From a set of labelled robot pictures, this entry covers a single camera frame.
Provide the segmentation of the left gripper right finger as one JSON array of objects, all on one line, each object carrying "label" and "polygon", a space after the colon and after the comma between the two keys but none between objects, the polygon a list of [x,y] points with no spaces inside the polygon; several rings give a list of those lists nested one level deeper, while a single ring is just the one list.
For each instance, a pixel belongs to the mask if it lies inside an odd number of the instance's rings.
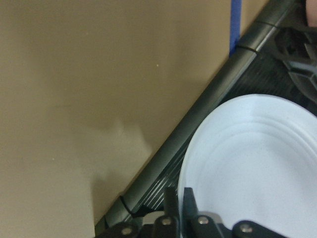
[{"label": "left gripper right finger", "polygon": [[200,214],[193,189],[184,188],[183,227],[187,238],[278,238],[276,233],[258,223],[242,220],[228,229],[208,215]]}]

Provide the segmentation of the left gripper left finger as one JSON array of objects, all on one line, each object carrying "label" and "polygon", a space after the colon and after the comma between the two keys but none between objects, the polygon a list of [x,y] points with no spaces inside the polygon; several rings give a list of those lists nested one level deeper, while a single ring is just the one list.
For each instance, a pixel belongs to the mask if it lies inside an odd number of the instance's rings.
[{"label": "left gripper left finger", "polygon": [[130,223],[118,223],[106,230],[107,238],[179,238],[180,221],[178,198],[174,187],[164,191],[164,214],[153,224],[138,227]]}]

